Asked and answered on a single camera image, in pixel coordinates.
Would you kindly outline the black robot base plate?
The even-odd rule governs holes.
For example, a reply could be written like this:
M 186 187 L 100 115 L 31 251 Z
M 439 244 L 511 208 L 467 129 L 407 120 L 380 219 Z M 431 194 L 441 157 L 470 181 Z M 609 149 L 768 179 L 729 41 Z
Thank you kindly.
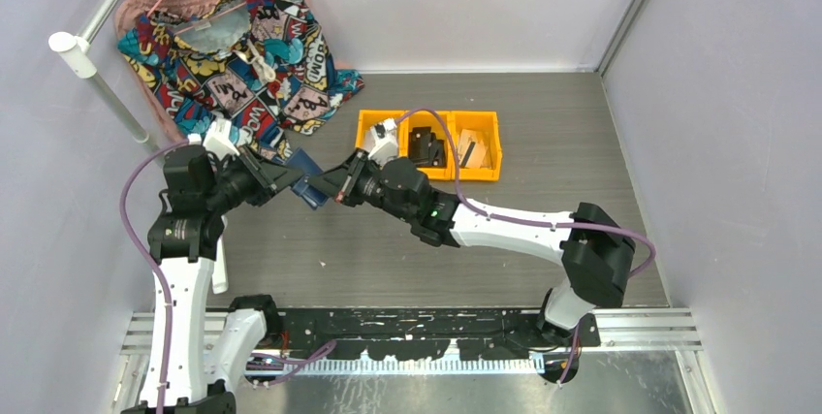
M 246 377 L 537 374 L 568 382 L 601 337 L 595 317 L 568 336 L 525 308 L 289 308 L 282 331 L 250 358 Z

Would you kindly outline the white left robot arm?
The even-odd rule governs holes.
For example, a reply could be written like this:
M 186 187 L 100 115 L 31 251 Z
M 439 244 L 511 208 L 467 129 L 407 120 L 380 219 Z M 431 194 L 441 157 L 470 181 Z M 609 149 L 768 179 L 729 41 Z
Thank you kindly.
M 242 204 L 260 207 L 300 181 L 303 172 L 265 160 L 242 147 L 218 158 L 200 144 L 176 143 L 161 158 L 166 187 L 161 211 L 146 240 L 127 213 L 136 180 L 120 195 L 121 220 L 154 276 L 155 309 L 150 358 L 133 413 L 235 413 L 237 386 L 256 347 L 269 349 L 283 334 L 275 301 L 251 295 L 232 301 L 221 335 L 206 349 L 206 301 L 218 262 L 223 217 Z

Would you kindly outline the navy leather card holder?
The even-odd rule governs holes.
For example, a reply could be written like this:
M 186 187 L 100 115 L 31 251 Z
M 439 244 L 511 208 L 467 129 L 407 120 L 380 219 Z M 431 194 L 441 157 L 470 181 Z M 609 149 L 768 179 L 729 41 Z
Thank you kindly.
M 292 192 L 300 197 L 312 210 L 322 207 L 329 197 L 308 182 L 312 176 L 320 175 L 323 172 L 319 165 L 302 148 L 292 151 L 286 165 L 289 168 L 302 171 L 302 177 L 291 186 Z

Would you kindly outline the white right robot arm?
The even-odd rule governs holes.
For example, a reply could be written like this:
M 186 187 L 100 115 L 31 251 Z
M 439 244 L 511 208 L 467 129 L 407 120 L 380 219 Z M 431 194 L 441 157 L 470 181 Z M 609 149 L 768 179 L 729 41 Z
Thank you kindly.
M 537 319 L 550 346 L 572 338 L 592 309 L 623 305 L 636 243 L 596 204 L 560 212 L 473 205 L 433 187 L 406 158 L 379 165 L 362 150 L 308 182 L 342 205 L 369 204 L 402 220 L 434 247 L 491 247 L 561 266 L 565 277 L 547 293 Z

